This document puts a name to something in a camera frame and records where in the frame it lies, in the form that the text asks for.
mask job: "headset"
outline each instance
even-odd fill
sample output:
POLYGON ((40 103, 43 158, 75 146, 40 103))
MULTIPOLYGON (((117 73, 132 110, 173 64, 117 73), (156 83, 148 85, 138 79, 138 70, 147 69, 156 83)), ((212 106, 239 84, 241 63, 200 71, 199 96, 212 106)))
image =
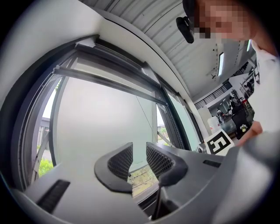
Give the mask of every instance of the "headset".
POLYGON ((183 0, 182 3, 186 16, 176 18, 176 24, 186 41, 192 44, 194 42, 194 10, 196 0, 183 0))

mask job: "railing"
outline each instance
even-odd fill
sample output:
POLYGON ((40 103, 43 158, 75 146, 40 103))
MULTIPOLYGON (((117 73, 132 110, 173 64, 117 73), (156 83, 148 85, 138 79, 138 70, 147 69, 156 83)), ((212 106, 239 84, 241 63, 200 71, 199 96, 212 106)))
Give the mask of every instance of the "railing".
POLYGON ((247 66, 248 66, 248 61, 236 72, 236 73, 234 73, 232 76, 237 76, 237 75, 242 75, 242 74, 244 74, 244 72, 245 72, 245 70, 246 70, 246 68, 247 68, 247 66))
POLYGON ((206 104, 210 103, 211 101, 213 101, 214 99, 216 99, 217 97, 221 96, 223 93, 225 93, 228 89, 225 87, 225 85, 223 85, 222 87, 218 88, 215 92, 209 94, 208 96, 206 96, 203 100, 197 102, 195 104, 196 109, 199 109, 201 107, 204 107, 206 104))

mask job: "ceiling light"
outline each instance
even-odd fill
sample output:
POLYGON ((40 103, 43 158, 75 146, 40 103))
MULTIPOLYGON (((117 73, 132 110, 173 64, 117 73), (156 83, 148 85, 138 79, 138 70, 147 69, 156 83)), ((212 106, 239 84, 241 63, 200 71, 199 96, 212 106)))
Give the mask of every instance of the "ceiling light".
POLYGON ((218 76, 220 76, 222 74, 223 71, 223 65, 224 65, 224 53, 221 53, 219 56, 219 72, 218 72, 218 76))
POLYGON ((251 42, 252 42, 252 40, 249 40, 249 41, 248 41, 247 51, 249 51, 249 50, 250 50, 250 47, 251 47, 251 42))

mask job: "hand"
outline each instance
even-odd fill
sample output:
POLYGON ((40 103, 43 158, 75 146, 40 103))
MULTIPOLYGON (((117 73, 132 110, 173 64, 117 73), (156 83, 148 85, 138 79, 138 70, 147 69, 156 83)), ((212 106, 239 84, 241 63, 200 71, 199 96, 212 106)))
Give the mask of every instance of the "hand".
POLYGON ((251 128, 242 136, 237 146, 243 145, 248 139, 257 136, 263 132, 260 122, 254 121, 251 128))

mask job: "ceiling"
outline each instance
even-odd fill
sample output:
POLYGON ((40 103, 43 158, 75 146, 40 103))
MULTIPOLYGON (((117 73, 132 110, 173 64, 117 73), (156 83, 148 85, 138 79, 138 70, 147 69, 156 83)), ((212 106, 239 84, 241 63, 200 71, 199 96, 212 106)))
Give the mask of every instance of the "ceiling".
POLYGON ((203 39, 195 34, 188 44, 177 29, 176 18, 185 16, 182 0, 81 0, 133 24, 153 40, 182 76, 193 101, 216 88, 251 56, 247 43, 203 39), (217 77, 219 54, 224 52, 223 73, 217 77))

